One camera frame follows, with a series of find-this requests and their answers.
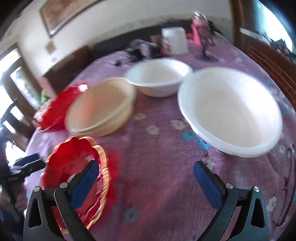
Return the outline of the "wooden sideboard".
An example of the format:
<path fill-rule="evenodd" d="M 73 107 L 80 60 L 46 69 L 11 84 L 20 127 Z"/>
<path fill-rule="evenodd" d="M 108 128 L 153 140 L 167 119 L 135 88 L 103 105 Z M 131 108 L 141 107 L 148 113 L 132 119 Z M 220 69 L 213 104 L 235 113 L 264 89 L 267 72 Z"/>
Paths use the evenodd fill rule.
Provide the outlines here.
<path fill-rule="evenodd" d="M 269 74 L 295 108 L 295 65 L 258 37 L 254 32 L 239 28 L 236 46 Z"/>

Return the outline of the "small white foam bowl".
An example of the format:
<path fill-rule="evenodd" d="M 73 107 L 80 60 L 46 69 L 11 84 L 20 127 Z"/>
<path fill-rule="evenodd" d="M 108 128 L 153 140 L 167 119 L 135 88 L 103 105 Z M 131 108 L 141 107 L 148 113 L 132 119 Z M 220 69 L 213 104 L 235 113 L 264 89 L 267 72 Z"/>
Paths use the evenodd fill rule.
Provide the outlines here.
<path fill-rule="evenodd" d="M 150 97 L 169 97 L 193 69 L 186 63 L 170 58 L 145 60 L 125 72 L 125 78 L 140 92 Z"/>

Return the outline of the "small wall plaque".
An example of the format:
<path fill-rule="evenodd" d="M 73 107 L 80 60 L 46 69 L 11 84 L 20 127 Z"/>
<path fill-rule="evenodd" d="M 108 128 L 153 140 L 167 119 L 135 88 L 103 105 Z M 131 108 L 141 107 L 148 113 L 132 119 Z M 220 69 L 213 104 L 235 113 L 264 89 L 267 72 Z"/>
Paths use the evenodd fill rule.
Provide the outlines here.
<path fill-rule="evenodd" d="M 49 41 L 45 46 L 45 50 L 49 55 L 53 54 L 56 51 L 56 46 L 54 41 Z"/>

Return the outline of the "framed wall painting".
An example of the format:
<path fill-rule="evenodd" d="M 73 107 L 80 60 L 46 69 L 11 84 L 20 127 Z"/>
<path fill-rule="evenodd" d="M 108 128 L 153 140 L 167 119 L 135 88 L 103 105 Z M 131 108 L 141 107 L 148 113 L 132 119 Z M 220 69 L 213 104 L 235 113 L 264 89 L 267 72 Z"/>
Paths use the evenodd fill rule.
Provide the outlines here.
<path fill-rule="evenodd" d="M 69 21 L 100 1 L 51 0 L 40 8 L 40 14 L 49 37 L 53 37 Z"/>

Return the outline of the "red plastic plate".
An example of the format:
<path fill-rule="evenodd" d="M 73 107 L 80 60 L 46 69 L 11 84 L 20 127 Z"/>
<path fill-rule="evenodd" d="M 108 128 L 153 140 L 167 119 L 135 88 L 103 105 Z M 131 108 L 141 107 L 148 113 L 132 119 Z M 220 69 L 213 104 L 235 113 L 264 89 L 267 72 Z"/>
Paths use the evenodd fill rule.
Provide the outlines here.
<path fill-rule="evenodd" d="M 57 95 L 57 98 L 49 103 L 45 111 L 37 121 L 38 132 L 57 132 L 65 130 L 66 113 L 74 100 L 88 90 L 85 81 L 79 81 L 73 86 L 67 87 Z"/>

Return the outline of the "pink water bottle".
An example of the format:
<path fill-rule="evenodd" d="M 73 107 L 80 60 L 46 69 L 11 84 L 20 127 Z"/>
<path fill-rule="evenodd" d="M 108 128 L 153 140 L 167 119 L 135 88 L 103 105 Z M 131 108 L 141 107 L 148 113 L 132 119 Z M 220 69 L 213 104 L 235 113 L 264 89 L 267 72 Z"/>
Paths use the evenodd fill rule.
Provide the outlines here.
<path fill-rule="evenodd" d="M 191 28 L 193 31 L 193 41 L 197 46 L 213 43 L 209 22 L 204 14 L 198 11 L 193 13 Z"/>

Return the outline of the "red gold-rimmed plate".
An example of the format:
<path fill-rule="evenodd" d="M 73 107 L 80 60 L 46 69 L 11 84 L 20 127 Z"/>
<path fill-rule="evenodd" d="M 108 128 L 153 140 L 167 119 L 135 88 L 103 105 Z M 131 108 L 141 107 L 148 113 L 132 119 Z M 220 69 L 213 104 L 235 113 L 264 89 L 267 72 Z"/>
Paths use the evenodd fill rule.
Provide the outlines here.
<path fill-rule="evenodd" d="M 56 188 L 81 172 L 89 161 L 99 164 L 99 173 L 86 200 L 76 212 L 86 228 L 91 228 L 102 216 L 107 203 L 111 183 L 108 157 L 102 146 L 93 137 L 70 137 L 56 145 L 46 159 L 46 169 L 41 174 L 44 189 Z"/>

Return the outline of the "white cylindrical container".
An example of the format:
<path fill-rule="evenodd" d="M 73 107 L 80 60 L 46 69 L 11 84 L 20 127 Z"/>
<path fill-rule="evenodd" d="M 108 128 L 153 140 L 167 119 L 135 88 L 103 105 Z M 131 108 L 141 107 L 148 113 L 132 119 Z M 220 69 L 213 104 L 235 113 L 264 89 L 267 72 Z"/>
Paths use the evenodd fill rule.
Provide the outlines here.
<path fill-rule="evenodd" d="M 182 27 L 162 28 L 163 47 L 167 55 L 188 53 L 187 36 Z"/>

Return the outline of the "large white foam bowl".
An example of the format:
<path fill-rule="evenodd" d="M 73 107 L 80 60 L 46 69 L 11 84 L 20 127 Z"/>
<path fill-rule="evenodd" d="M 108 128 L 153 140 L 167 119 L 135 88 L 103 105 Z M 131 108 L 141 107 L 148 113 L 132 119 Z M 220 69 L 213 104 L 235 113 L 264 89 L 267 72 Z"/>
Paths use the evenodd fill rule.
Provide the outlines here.
<path fill-rule="evenodd" d="M 245 72 L 210 67 L 189 74 L 178 89 L 178 105 L 191 129 L 226 154 L 259 157 L 280 140 L 276 99 Z"/>

